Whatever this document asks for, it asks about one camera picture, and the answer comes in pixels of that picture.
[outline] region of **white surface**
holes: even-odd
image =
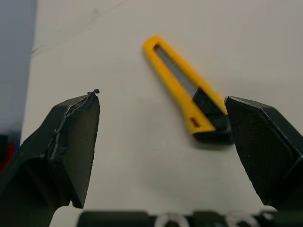
[[[273,105],[302,133],[302,10],[301,0],[40,0],[23,138],[55,104],[99,88],[85,209],[256,212],[235,147],[193,146],[141,45],[162,35],[222,96]],[[80,212],[60,208],[51,226],[75,226]]]

